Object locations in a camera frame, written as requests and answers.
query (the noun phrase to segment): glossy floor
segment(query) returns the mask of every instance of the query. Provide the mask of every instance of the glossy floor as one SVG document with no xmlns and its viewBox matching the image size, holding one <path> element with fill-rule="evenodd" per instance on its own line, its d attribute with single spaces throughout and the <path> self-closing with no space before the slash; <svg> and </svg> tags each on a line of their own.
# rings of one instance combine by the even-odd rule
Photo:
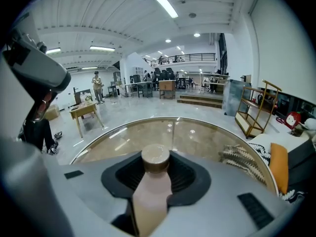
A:
<svg viewBox="0 0 316 237">
<path fill-rule="evenodd" d="M 153 98 L 111 98 L 102 105 L 97 105 L 97 113 L 104 128 L 96 118 L 85 115 L 79 119 L 83 138 L 80 137 L 76 121 L 72 120 L 69 110 L 64 110 L 60 116 L 50 121 L 52 134 L 62 131 L 59 140 L 57 159 L 60 164 L 69 164 L 74 157 L 98 136 L 123 124 L 140 119 L 153 117 L 184 117 L 199 119 L 221 126 L 235 135 L 245 139 L 234 117 L 225 116 L 221 109 L 177 103 L 176 99 Z"/>
</svg>

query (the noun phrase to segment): wooden table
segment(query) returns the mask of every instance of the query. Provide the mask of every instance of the wooden table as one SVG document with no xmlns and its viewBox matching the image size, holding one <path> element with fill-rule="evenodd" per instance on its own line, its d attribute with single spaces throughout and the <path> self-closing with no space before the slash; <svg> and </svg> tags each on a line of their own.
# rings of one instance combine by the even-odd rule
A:
<svg viewBox="0 0 316 237">
<path fill-rule="evenodd" d="M 76 119 L 77 122 L 77 127 L 80 133 L 81 138 L 83 137 L 81 129 L 80 129 L 80 124 L 78 117 L 83 116 L 88 113 L 94 113 L 95 116 L 97 117 L 98 121 L 100 122 L 101 126 L 104 127 L 103 123 L 101 122 L 99 116 L 97 115 L 97 109 L 96 109 L 96 102 L 92 102 L 90 104 L 80 104 L 78 105 L 78 108 L 75 110 L 70 111 L 70 115 L 73 119 Z"/>
</svg>

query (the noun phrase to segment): round glass tabletop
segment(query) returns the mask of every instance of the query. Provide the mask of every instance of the round glass tabletop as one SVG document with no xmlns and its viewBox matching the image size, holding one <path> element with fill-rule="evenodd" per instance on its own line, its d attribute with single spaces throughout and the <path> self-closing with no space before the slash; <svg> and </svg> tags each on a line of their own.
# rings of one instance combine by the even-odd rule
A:
<svg viewBox="0 0 316 237">
<path fill-rule="evenodd" d="M 223 128 L 189 118 L 149 118 L 122 125 L 92 141 L 72 164 L 139 152 L 152 144 L 221 162 L 226 156 L 223 152 L 230 154 L 232 148 L 242 148 L 242 154 L 251 156 L 255 161 L 259 174 L 263 176 L 263 183 L 270 191 L 277 193 L 269 168 L 245 141 Z"/>
</svg>

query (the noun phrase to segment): orange pillow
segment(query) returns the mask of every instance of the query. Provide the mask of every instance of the orange pillow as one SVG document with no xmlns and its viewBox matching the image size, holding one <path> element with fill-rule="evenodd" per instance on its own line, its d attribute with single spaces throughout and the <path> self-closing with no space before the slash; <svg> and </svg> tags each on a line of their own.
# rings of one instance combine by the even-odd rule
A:
<svg viewBox="0 0 316 237">
<path fill-rule="evenodd" d="M 271 143 L 271 160 L 269 168 L 276 180 L 279 191 L 287 193 L 288 185 L 288 163 L 287 150 L 285 147 Z"/>
</svg>

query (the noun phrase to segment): black shoe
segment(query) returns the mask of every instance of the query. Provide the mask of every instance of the black shoe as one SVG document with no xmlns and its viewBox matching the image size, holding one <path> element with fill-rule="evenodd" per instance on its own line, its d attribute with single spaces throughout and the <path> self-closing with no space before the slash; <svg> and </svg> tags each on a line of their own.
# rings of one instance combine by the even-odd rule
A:
<svg viewBox="0 0 316 237">
<path fill-rule="evenodd" d="M 56 140 L 59 140 L 63 136 L 63 132 L 58 132 L 54 135 Z"/>
<path fill-rule="evenodd" d="M 57 154 L 57 147 L 58 147 L 58 142 L 55 141 L 55 143 L 50 147 L 50 149 L 47 150 L 47 153 L 49 155 L 55 155 Z"/>
</svg>

